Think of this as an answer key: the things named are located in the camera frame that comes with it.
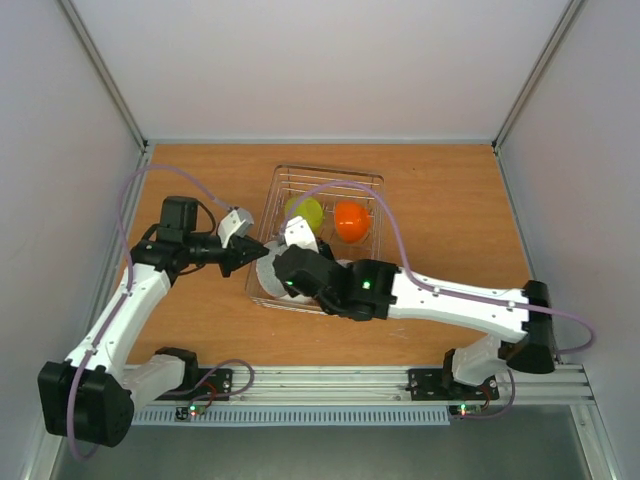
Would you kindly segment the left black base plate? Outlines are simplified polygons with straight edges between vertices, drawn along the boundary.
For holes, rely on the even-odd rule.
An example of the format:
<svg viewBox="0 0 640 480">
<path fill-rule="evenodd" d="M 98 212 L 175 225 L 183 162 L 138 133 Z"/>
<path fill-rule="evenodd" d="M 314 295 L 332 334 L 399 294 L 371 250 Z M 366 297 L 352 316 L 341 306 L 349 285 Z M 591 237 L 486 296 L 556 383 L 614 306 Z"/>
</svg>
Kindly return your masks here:
<svg viewBox="0 0 640 480">
<path fill-rule="evenodd" d="M 215 401 L 227 401 L 227 394 L 233 386 L 233 371 L 231 368 L 216 370 L 199 387 L 187 393 L 178 394 L 175 391 L 165 393 L 157 398 L 157 401 L 191 401 L 199 397 L 208 400 L 214 392 Z"/>
</svg>

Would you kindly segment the left aluminium frame post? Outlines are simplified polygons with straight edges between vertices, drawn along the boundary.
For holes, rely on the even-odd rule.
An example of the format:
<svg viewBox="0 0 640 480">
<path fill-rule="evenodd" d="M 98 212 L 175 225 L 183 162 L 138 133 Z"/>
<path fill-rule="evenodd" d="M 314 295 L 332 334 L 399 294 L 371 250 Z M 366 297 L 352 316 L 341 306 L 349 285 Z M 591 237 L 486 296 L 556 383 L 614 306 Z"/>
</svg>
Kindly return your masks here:
<svg viewBox="0 0 640 480">
<path fill-rule="evenodd" d="M 56 4 L 60 7 L 61 12 L 65 16 L 71 30 L 79 40 L 89 63 L 95 70 L 100 82 L 118 111 L 135 144 L 141 152 L 145 152 L 148 140 L 145 138 L 138 122 L 135 120 L 129 105 L 112 76 L 107 63 L 89 32 L 89 29 L 75 5 L 75 2 L 71 0 L 57 0 Z"/>
</svg>

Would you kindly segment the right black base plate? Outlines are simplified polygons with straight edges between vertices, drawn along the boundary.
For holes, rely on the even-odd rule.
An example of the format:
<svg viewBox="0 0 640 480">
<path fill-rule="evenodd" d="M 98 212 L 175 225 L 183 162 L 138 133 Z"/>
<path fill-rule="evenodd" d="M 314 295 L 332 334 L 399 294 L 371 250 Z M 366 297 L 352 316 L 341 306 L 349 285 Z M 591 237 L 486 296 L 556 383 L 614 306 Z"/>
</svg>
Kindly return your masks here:
<svg viewBox="0 0 640 480">
<path fill-rule="evenodd" d="M 412 401 L 493 401 L 500 398 L 494 377 L 479 386 L 470 386 L 452 380 L 442 368 L 412 368 L 407 374 L 407 391 Z"/>
</svg>

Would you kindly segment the metal wire dish rack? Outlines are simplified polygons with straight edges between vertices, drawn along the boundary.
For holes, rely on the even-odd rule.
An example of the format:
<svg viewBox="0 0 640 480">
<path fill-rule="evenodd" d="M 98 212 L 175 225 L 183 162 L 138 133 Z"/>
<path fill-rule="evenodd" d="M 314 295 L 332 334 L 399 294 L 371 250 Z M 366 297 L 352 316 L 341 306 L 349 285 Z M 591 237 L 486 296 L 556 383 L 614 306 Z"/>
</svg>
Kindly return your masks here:
<svg viewBox="0 0 640 480">
<path fill-rule="evenodd" d="M 307 191 L 332 181 L 353 181 L 366 185 L 378 195 L 385 195 L 384 177 L 372 172 L 357 170 L 340 170 L 322 167 L 281 164 L 272 175 L 269 192 L 266 197 L 263 215 L 258 228 L 258 239 L 267 243 L 278 240 L 279 229 L 284 221 L 285 203 L 291 197 L 299 197 Z M 351 261 L 359 259 L 381 258 L 381 244 L 386 222 L 386 214 L 382 211 L 374 196 L 352 186 L 335 186 L 312 195 L 323 207 L 324 223 L 316 237 L 331 248 L 335 259 Z M 347 244 L 340 239 L 334 227 L 334 209 L 340 201 L 351 201 L 363 205 L 369 213 L 371 227 L 365 238 L 354 244 Z M 289 311 L 320 314 L 321 308 L 314 301 L 312 304 L 297 304 L 275 299 L 260 286 L 256 265 L 250 266 L 245 291 L 249 298 L 262 307 Z"/>
</svg>

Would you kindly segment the left small circuit board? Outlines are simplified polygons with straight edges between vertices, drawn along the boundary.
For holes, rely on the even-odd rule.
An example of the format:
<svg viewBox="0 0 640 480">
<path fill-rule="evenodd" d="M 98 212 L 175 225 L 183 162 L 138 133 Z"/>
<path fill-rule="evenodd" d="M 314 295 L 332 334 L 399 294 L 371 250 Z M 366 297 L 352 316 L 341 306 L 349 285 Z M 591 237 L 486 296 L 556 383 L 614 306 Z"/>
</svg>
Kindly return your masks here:
<svg viewBox="0 0 640 480">
<path fill-rule="evenodd" d="M 191 404 L 189 406 L 177 407 L 174 418 L 176 421 L 192 421 L 203 416 L 208 410 L 206 405 Z"/>
</svg>

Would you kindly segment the lime green bowl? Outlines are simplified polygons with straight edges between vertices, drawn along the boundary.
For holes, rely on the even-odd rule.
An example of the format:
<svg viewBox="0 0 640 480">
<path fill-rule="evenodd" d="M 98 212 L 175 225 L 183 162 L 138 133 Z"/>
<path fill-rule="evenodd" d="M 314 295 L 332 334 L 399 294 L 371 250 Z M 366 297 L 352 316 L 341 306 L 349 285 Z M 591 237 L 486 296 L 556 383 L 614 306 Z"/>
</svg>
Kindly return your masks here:
<svg viewBox="0 0 640 480">
<path fill-rule="evenodd" d="M 285 213 L 289 218 L 295 218 L 297 216 L 302 217 L 307 221 L 311 230 L 314 233 L 318 233 L 324 223 L 324 210 L 322 205 L 313 197 L 304 199 L 294 210 L 292 207 L 298 201 L 297 197 L 291 197 L 285 203 Z"/>
</svg>

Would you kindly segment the orange bowl white inside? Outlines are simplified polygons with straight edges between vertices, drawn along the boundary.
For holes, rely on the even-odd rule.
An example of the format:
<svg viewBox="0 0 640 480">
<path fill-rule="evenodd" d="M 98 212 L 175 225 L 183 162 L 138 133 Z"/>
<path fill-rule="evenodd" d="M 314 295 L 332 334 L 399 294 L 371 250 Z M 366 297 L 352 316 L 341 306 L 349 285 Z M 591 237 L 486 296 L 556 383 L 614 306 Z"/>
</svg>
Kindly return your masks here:
<svg viewBox="0 0 640 480">
<path fill-rule="evenodd" d="M 334 227 L 342 241 L 357 243 L 365 238 L 371 227 L 368 210 L 356 202 L 340 201 L 334 209 Z"/>
</svg>

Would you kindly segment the aluminium frame post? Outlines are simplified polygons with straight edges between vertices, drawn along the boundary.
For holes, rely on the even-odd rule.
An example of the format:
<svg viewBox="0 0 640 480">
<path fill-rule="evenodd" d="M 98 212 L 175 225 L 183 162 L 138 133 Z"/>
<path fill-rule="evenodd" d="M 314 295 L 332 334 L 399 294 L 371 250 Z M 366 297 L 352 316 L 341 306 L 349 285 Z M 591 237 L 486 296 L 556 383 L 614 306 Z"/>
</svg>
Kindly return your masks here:
<svg viewBox="0 0 640 480">
<path fill-rule="evenodd" d="M 71 30 L 79 40 L 89 63 L 95 70 L 100 82 L 118 111 L 135 144 L 141 152 L 145 152 L 148 140 L 145 138 L 138 122 L 135 120 L 129 105 L 112 76 L 107 63 L 89 32 L 89 29 L 75 5 L 75 2 L 71 0 L 57 0 L 56 4 L 60 7 L 61 12 L 65 16 Z"/>
<path fill-rule="evenodd" d="M 551 33 L 534 61 L 524 84 L 516 95 L 513 104 L 492 141 L 492 149 L 495 155 L 500 153 L 502 146 L 506 142 L 516 122 L 529 103 L 539 83 L 542 81 L 547 70 L 553 63 L 556 54 L 566 40 L 566 37 L 569 35 L 569 32 L 573 28 L 573 25 L 579 18 L 586 4 L 586 0 L 570 0 L 566 2 L 566 5 L 554 24 Z"/>
</svg>

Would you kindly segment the aluminium front rail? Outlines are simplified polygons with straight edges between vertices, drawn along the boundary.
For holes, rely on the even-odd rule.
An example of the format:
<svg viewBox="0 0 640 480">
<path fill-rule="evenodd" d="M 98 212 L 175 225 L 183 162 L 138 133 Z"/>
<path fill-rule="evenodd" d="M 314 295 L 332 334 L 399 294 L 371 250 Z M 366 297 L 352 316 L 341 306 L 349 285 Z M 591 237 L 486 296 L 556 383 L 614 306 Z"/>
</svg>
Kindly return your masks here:
<svg viewBox="0 0 640 480">
<path fill-rule="evenodd" d="M 256 366 L 254 370 L 252 386 L 232 396 L 226 406 L 409 405 L 420 394 L 434 405 L 481 405 L 486 401 L 484 390 L 439 399 L 410 376 L 407 366 Z M 506 404 L 511 394 L 516 405 L 595 403 L 580 365 L 559 365 L 549 375 L 499 372 L 491 385 L 498 389 L 498 398 L 490 401 L 492 407 Z"/>
</svg>

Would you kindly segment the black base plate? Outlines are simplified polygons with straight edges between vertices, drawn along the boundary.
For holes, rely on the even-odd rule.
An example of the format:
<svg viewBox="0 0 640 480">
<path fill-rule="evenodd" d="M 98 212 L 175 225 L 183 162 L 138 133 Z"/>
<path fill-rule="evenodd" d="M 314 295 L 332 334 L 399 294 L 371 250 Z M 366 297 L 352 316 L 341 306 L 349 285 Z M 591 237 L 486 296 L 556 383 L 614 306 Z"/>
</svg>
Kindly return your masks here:
<svg viewBox="0 0 640 480">
<path fill-rule="evenodd" d="M 157 401 L 191 401 L 199 397 L 208 400 L 214 392 L 215 401 L 227 401 L 227 394 L 233 386 L 233 371 L 231 368 L 216 370 L 199 387 L 187 393 L 178 394 L 175 391 L 165 393 L 157 398 Z"/>
<path fill-rule="evenodd" d="M 470 386 L 452 380 L 442 368 L 412 368 L 407 374 L 407 391 L 412 401 L 493 401 L 500 398 L 494 377 L 479 386 Z"/>
</svg>

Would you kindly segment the right aluminium frame post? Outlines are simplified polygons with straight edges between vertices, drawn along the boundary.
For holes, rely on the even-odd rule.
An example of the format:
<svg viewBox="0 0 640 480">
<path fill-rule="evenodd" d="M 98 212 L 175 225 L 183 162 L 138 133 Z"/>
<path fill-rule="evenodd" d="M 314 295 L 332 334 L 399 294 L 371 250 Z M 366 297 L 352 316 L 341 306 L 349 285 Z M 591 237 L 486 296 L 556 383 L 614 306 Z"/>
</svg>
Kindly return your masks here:
<svg viewBox="0 0 640 480">
<path fill-rule="evenodd" d="M 566 2 L 566 5 L 554 24 L 551 33 L 534 61 L 524 84 L 516 95 L 513 104 L 492 141 L 492 149 L 495 155 L 500 153 L 502 146 L 506 142 L 516 122 L 529 103 L 539 83 L 542 81 L 547 70 L 553 63 L 556 54 L 566 40 L 566 37 L 569 35 L 569 32 L 573 28 L 573 25 L 579 18 L 586 4 L 586 0 L 570 0 Z"/>
</svg>

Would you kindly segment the white ceramic bowl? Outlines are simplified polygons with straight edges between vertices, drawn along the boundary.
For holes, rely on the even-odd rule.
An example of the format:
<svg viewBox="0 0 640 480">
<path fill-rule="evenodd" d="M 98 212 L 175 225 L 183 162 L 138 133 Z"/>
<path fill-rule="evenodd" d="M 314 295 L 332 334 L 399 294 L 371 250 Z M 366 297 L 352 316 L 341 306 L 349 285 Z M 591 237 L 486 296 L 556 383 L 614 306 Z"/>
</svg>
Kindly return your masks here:
<svg viewBox="0 0 640 480">
<path fill-rule="evenodd" d="M 347 268 L 352 263 L 352 261 L 347 259 L 338 259 L 337 263 L 342 268 Z M 312 304 L 314 302 L 312 297 L 297 294 L 296 292 L 293 292 L 289 288 L 285 289 L 285 294 L 281 296 L 280 299 L 286 302 L 294 302 L 297 304 L 305 304 L 305 305 Z"/>
</svg>

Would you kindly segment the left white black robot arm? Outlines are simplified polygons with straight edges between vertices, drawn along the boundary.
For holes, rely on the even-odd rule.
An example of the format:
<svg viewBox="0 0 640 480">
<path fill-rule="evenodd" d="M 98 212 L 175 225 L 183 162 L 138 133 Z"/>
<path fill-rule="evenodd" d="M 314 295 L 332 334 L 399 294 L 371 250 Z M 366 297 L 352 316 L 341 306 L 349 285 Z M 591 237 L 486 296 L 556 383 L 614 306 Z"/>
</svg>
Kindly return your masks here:
<svg viewBox="0 0 640 480">
<path fill-rule="evenodd" d="M 162 398 L 192 398 L 206 381 L 193 351 L 157 350 L 145 364 L 125 369 L 142 328 L 176 280 L 207 265 L 223 277 L 266 255 L 248 234 L 252 215 L 232 207 L 208 231 L 197 228 L 205 205 L 170 196 L 160 219 L 131 249 L 114 295 L 83 340 L 61 362 L 48 361 L 37 377 L 45 429 L 69 441 L 114 447 L 135 413 Z"/>
</svg>

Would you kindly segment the small circuit board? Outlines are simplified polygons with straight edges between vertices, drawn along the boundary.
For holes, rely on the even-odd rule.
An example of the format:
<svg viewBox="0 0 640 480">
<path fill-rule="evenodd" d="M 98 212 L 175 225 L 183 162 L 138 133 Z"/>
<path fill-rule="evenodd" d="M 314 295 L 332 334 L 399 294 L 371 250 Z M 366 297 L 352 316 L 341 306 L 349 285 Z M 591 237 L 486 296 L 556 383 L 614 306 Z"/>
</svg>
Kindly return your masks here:
<svg viewBox="0 0 640 480">
<path fill-rule="evenodd" d="M 192 421 L 203 416 L 208 410 L 206 405 L 191 404 L 189 406 L 177 407 L 174 418 L 176 421 Z"/>
<path fill-rule="evenodd" d="M 449 406 L 449 414 L 452 418 L 465 418 L 481 416 L 488 409 L 486 404 L 460 403 Z"/>
</svg>

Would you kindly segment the grey patterned bowl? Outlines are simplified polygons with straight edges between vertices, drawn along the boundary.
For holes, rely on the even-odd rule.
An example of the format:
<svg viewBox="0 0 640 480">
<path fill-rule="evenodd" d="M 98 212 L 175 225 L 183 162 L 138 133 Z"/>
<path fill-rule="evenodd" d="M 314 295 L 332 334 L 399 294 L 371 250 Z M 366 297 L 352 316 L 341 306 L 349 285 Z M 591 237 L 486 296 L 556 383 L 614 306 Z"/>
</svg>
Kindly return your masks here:
<svg viewBox="0 0 640 480">
<path fill-rule="evenodd" d="M 259 258 L 256 261 L 256 275 L 258 282 L 262 289 L 269 296 L 286 301 L 293 301 L 282 283 L 276 278 L 273 261 L 275 258 L 284 253 L 288 246 L 284 243 L 279 243 L 277 240 L 272 240 L 264 244 L 264 247 L 268 250 L 268 253 Z"/>
</svg>

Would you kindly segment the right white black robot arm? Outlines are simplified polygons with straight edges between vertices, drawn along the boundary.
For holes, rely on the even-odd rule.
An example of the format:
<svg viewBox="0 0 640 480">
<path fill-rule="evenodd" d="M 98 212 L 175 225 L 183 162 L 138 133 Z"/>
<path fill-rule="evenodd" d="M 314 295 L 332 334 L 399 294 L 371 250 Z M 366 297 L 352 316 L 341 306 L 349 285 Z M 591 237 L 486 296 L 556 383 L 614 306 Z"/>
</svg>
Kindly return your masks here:
<svg viewBox="0 0 640 480">
<path fill-rule="evenodd" d="M 429 283 L 392 263 L 341 264 L 299 246 L 276 254 L 273 269 L 288 295 L 311 298 L 328 315 L 431 320 L 483 333 L 446 353 L 441 383 L 450 395 L 463 396 L 507 369 L 537 375 L 555 370 L 548 292 L 540 282 L 507 290 Z"/>
</svg>

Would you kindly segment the right small circuit board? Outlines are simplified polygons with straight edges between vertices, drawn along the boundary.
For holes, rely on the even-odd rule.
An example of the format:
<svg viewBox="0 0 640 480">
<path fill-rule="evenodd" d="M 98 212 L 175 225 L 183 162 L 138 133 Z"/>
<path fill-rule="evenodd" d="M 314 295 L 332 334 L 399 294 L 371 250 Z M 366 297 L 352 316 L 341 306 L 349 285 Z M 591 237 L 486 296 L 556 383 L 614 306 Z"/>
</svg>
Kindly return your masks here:
<svg viewBox="0 0 640 480">
<path fill-rule="evenodd" d="M 449 414 L 452 418 L 465 418 L 481 416 L 488 409 L 486 404 L 460 403 L 449 406 Z"/>
</svg>

